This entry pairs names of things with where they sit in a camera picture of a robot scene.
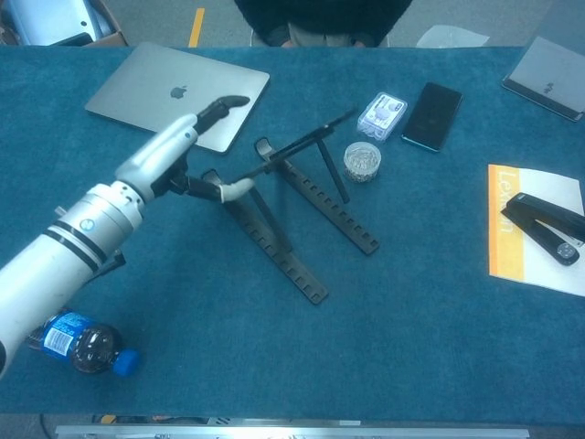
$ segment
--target plastic bottle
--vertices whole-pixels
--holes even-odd
[[[70,361],[83,373],[112,369],[127,377],[138,366],[139,354],[124,349],[122,336],[113,327],[62,308],[44,326],[28,336],[28,345],[56,359]]]

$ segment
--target cable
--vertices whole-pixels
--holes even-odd
[[[45,437],[47,439],[53,439],[53,436],[51,436],[51,434],[48,432],[47,427],[45,425],[45,415],[43,413],[41,413],[38,416],[38,423],[40,423],[40,428],[43,431],[43,434],[45,435]]]

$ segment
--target smartphone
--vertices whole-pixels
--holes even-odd
[[[427,82],[404,127],[402,139],[438,153],[462,99],[458,91]]]

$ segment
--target person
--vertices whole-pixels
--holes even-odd
[[[374,48],[412,0],[235,0],[269,46]]]

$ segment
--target small plastic container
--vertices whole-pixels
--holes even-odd
[[[45,325],[28,336],[28,345],[56,359],[70,362],[83,373],[107,369],[127,377],[138,366],[139,354],[123,346],[122,336],[113,327],[63,308]]]
[[[357,119],[357,130],[384,142],[402,118],[407,106],[403,100],[380,92]]]
[[[346,175],[358,183],[365,183],[376,176],[382,154],[368,142],[355,142],[346,148],[344,163]]]

